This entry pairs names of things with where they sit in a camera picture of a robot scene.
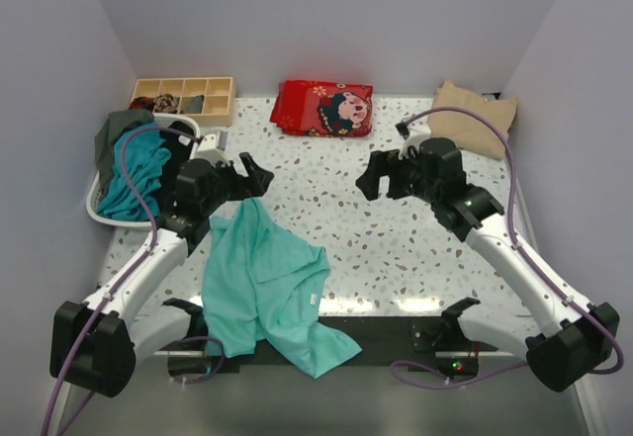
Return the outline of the mint green t shirt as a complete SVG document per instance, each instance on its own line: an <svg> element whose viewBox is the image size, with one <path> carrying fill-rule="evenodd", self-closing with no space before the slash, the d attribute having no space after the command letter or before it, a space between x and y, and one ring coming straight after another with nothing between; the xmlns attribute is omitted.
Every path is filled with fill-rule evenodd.
<svg viewBox="0 0 633 436"><path fill-rule="evenodd" d="M232 218L213 217L210 224L201 292L215 339L209 354L251 355L265 340L317 379L361 353L352 337L318 320L330 271L323 248L278 225L257 199L243 201Z"/></svg>

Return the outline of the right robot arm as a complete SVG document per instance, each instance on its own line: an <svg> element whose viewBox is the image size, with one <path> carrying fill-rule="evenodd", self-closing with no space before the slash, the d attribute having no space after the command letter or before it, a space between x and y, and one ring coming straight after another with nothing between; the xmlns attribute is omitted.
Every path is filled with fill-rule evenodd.
<svg viewBox="0 0 633 436"><path fill-rule="evenodd" d="M483 257L529 312L503 316L476 298L464 298L441 314L440 336L447 347L491 345L519 358L554 392L585 375L600 374L602 363L622 354L615 342L620 322L615 308L593 304L511 229L501 203L468 182L453 141L431 138L402 151L372 152L356 186L374 201L382 178L389 180L388 198L428 203L436 220Z"/></svg>

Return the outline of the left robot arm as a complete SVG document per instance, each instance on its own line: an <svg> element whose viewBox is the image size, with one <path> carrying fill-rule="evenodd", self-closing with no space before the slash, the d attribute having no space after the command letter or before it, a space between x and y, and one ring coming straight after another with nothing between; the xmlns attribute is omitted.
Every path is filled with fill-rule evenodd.
<svg viewBox="0 0 633 436"><path fill-rule="evenodd" d="M107 397L118 395L136 365L173 343L194 349L210 341L200 305L170 298L162 315L138 313L158 285L196 250L210 231L210 217L226 202L263 196L274 174L247 152L232 162L195 158L179 170L172 203L130 261L81 303L65 302L53 318L49 372Z"/></svg>

